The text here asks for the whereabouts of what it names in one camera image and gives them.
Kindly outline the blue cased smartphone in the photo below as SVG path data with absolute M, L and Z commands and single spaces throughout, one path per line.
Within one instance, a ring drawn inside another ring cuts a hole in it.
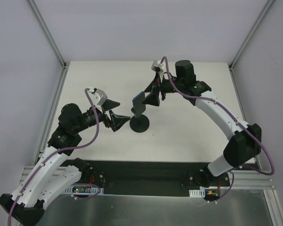
M 143 103 L 144 99 L 145 99 L 145 93 L 144 91 L 142 91 L 132 100 L 133 103 L 132 113 L 136 118 L 141 116 L 142 113 L 146 110 L 146 105 Z

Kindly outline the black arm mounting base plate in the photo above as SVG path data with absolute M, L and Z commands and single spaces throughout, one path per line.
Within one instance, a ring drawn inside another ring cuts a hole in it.
M 187 197 L 204 188 L 219 195 L 232 188 L 228 173 L 214 177 L 206 162 L 86 161 L 80 183 L 108 195 Z

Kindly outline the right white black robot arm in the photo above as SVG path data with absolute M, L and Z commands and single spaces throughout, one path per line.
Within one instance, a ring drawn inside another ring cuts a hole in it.
M 189 60 L 175 63 L 176 75 L 166 70 L 164 61 L 154 61 L 151 69 L 156 73 L 145 89 L 146 105 L 159 106 L 168 93 L 181 93 L 193 106 L 202 110 L 225 134 L 228 139 L 223 153 L 192 177 L 202 187 L 215 185 L 220 175 L 237 168 L 261 152 L 262 130 L 257 124 L 250 125 L 234 116 L 216 97 L 211 87 L 196 78 L 193 64 Z

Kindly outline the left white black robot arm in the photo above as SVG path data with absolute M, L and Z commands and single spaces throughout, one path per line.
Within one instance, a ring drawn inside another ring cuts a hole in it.
M 60 176 L 54 180 L 50 178 L 72 152 L 80 148 L 81 131 L 96 126 L 95 136 L 98 136 L 100 122 L 116 132 L 130 121 L 129 116 L 113 113 L 112 109 L 118 106 L 119 102 L 107 99 L 99 108 L 93 105 L 84 113 L 74 103 L 62 108 L 58 127 L 35 167 L 13 193 L 0 196 L 0 205 L 8 213 L 8 225 L 15 219 L 24 226 L 34 226 L 50 203 L 69 186 L 91 184 L 94 173 L 90 165 L 80 158 L 72 160 Z

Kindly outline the black phone stand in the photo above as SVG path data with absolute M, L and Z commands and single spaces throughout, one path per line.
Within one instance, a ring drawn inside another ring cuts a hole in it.
M 145 110 L 137 111 L 133 107 L 131 112 L 134 116 L 130 119 L 130 128 L 134 132 L 143 133 L 150 127 L 150 121 L 147 116 L 143 114 Z

